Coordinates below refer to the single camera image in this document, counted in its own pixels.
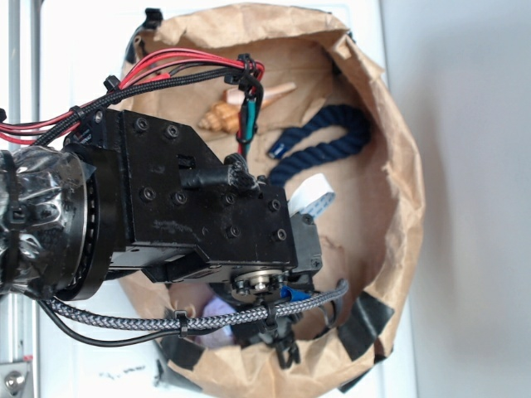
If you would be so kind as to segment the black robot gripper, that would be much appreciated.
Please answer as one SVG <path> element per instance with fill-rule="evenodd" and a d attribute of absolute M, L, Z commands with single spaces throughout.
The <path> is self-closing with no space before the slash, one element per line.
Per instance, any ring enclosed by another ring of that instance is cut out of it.
<path fill-rule="evenodd" d="M 64 300 L 136 271 L 154 283 L 210 284 L 228 300 L 313 290 L 322 266 L 313 219 L 291 215 L 281 187 L 236 154 L 218 158 L 191 127 L 97 110 L 65 148 L 90 169 L 84 247 Z"/>

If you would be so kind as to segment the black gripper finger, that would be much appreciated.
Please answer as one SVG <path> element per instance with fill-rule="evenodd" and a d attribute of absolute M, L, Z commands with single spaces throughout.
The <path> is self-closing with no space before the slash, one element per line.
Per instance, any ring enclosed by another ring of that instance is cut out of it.
<path fill-rule="evenodd" d="M 233 325 L 231 330 L 236 341 L 243 347 L 263 342 L 275 350 L 282 369 L 300 363 L 300 349 L 296 340 L 312 340 L 328 331 L 328 304 L 321 301 L 312 308 L 306 304 L 321 294 L 318 290 L 282 289 L 279 298 L 273 301 L 259 298 L 253 303 L 232 303 L 237 313 L 256 307 L 270 311 L 267 319 Z"/>

